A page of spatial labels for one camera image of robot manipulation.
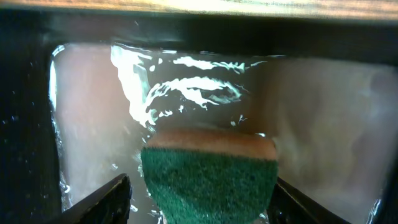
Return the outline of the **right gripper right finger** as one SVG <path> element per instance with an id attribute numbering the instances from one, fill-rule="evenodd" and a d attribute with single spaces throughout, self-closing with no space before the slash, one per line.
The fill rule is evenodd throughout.
<path id="1" fill-rule="evenodd" d="M 281 178 L 275 185 L 267 215 L 271 224 L 348 224 Z"/>

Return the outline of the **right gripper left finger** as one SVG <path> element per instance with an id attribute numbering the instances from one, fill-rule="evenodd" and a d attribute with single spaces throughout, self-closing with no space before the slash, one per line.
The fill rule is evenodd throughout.
<path id="1" fill-rule="evenodd" d="M 131 195 L 129 176 L 120 174 L 48 224 L 126 224 Z"/>

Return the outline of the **green sponge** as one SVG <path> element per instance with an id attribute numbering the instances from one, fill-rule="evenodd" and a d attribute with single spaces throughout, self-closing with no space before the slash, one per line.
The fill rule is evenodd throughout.
<path id="1" fill-rule="evenodd" d="M 141 150 L 146 187 L 167 223 L 253 223 L 278 179 L 273 140 L 217 129 L 173 129 Z"/>

